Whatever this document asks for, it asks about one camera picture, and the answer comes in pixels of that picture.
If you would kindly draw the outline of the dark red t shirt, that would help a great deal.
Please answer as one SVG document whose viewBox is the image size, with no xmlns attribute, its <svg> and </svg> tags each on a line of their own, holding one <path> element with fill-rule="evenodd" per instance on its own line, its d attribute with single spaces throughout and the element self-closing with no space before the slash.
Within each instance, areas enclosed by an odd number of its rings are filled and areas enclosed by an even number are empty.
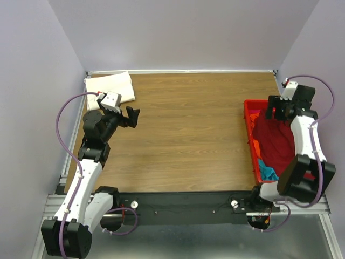
<svg viewBox="0 0 345 259">
<path fill-rule="evenodd" d="M 272 167 L 280 177 L 295 157 L 294 137 L 283 121 L 266 119 L 267 109 L 259 112 L 253 137 L 258 140 L 260 154 L 266 166 Z"/>
</svg>

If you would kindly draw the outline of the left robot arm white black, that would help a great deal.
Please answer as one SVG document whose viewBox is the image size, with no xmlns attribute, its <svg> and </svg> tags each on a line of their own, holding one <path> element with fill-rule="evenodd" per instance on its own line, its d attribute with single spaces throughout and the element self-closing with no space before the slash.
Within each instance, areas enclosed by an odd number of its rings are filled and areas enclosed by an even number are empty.
<svg viewBox="0 0 345 259">
<path fill-rule="evenodd" d="M 110 153 L 109 139 L 118 127 L 137 126 L 140 110 L 126 107 L 102 108 L 83 116 L 84 136 L 78 155 L 77 167 L 67 195 L 54 217 L 44 220 L 41 233 L 50 256 L 62 258 L 86 258 L 93 232 L 103 216 L 114 213 L 120 207 L 119 191 L 115 187 L 93 187 L 104 169 Z"/>
</svg>

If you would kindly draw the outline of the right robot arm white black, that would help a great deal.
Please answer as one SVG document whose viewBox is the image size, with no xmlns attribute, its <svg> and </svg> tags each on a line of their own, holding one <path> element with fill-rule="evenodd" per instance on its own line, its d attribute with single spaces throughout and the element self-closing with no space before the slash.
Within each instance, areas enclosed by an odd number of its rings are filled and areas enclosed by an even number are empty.
<svg viewBox="0 0 345 259">
<path fill-rule="evenodd" d="M 295 156 L 279 180 L 255 186 L 255 194 L 248 198 L 252 210 L 283 199 L 309 208 L 318 203 L 335 175 L 335 165 L 327 162 L 319 142 L 321 118 L 311 110 L 314 95 L 315 88 L 288 81 L 282 95 L 269 97 L 265 120 L 281 121 L 291 129 Z"/>
</svg>

